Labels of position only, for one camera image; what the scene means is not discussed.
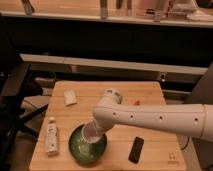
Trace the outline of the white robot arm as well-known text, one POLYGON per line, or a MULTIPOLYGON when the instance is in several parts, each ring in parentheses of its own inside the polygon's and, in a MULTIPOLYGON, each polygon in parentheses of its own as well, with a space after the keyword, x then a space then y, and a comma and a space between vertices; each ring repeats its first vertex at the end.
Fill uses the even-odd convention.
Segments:
POLYGON ((213 142, 213 105, 122 105, 116 89, 106 89, 93 108, 94 127, 101 135, 115 124, 187 135, 213 142))

